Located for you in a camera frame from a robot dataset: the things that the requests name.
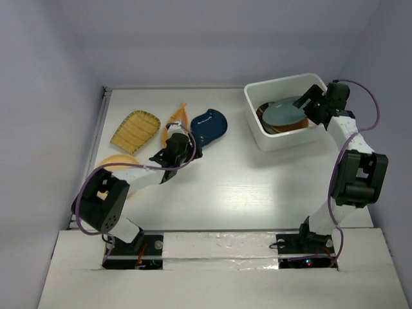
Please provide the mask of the orange woven round plate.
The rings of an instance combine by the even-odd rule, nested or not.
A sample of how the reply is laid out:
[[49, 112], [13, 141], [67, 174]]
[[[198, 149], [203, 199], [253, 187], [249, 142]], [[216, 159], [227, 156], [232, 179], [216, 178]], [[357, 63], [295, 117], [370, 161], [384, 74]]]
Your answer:
[[305, 129], [309, 125], [309, 121], [307, 118], [302, 119], [301, 121], [298, 121], [294, 124], [289, 124], [289, 125], [284, 125], [284, 126], [272, 126], [272, 129], [276, 133], [286, 133], [290, 131], [296, 131], [299, 129]]

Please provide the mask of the dark blue leaf dish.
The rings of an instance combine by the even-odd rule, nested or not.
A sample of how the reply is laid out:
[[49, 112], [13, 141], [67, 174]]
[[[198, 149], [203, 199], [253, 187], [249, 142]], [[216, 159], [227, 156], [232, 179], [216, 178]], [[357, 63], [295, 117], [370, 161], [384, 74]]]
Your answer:
[[205, 147], [221, 138], [228, 129], [228, 122], [223, 113], [208, 109], [191, 120], [191, 132], [196, 142]]

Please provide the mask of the teal round ceramic plate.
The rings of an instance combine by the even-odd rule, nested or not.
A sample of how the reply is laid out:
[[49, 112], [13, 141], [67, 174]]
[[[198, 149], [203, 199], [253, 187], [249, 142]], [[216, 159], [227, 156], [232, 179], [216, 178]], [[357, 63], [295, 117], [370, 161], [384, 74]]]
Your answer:
[[289, 126], [306, 118], [302, 109], [294, 106], [299, 97], [288, 97], [275, 102], [269, 102], [262, 119], [270, 126]]

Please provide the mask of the orange leaf-shaped plate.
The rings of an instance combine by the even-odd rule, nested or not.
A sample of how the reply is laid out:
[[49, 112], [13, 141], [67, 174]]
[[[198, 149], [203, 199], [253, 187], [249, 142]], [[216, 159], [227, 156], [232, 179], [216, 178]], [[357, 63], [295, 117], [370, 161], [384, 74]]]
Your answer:
[[[186, 112], [186, 109], [185, 109], [186, 105], [187, 105], [186, 102], [182, 102], [180, 107], [169, 117], [166, 124], [173, 123], [173, 122], [179, 122], [179, 123], [183, 124], [188, 129], [189, 128], [189, 119], [188, 119], [188, 115], [187, 115], [187, 112]], [[168, 132], [167, 126], [165, 126], [163, 128], [162, 134], [161, 134], [161, 143], [162, 143], [163, 148], [166, 147], [166, 145], [167, 145], [166, 141], [170, 136], [171, 136], [171, 134]]]

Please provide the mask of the striped rim round plate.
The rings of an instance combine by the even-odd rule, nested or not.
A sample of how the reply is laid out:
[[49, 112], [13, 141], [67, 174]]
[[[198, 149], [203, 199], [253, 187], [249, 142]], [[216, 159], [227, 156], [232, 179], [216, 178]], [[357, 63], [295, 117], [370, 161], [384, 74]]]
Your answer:
[[258, 107], [258, 109], [256, 110], [257, 118], [258, 118], [260, 124], [262, 125], [263, 129], [265, 130], [265, 132], [267, 132], [268, 134], [273, 134], [274, 130], [273, 130], [272, 126], [268, 125], [266, 122], [263, 121], [263, 113], [272, 104], [273, 104], [273, 102], [264, 103], [264, 104], [260, 105]]

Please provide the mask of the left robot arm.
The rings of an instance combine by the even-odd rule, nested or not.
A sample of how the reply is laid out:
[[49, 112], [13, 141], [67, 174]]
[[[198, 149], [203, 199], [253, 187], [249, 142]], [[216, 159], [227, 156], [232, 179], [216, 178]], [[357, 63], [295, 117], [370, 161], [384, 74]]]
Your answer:
[[192, 133], [173, 133], [166, 147], [144, 165], [120, 163], [124, 169], [109, 171], [113, 164], [96, 168], [74, 199], [71, 212], [85, 234], [107, 235], [114, 249], [136, 254], [144, 231], [122, 215], [128, 195], [173, 178], [191, 161], [201, 158], [201, 147]]

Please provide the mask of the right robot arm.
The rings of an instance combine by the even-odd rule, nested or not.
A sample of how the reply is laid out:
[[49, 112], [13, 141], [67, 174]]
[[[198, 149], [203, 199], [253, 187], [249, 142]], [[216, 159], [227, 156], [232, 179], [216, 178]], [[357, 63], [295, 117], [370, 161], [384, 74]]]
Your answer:
[[324, 126], [339, 150], [326, 202], [299, 228], [296, 244], [303, 252], [325, 246], [343, 219], [380, 196], [389, 160], [365, 141], [355, 115], [346, 109], [349, 96], [350, 87], [335, 80], [326, 90], [314, 84], [294, 102], [309, 120]]

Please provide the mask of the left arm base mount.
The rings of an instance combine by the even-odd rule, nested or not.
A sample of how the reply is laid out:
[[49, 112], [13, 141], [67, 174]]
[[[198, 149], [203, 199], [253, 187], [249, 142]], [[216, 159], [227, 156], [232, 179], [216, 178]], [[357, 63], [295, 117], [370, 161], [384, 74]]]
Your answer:
[[163, 269], [163, 234], [145, 234], [135, 250], [131, 244], [115, 238], [115, 246], [102, 267], [108, 270], [161, 270]]

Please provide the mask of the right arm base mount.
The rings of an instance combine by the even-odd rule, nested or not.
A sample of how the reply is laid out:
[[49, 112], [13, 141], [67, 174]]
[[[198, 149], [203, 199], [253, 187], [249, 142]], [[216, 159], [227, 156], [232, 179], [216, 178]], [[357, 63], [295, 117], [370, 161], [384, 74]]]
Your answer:
[[335, 252], [331, 235], [311, 232], [308, 223], [302, 223], [296, 233], [280, 233], [269, 246], [276, 249], [281, 256], [298, 255], [298, 257], [282, 257], [284, 268], [336, 268]]

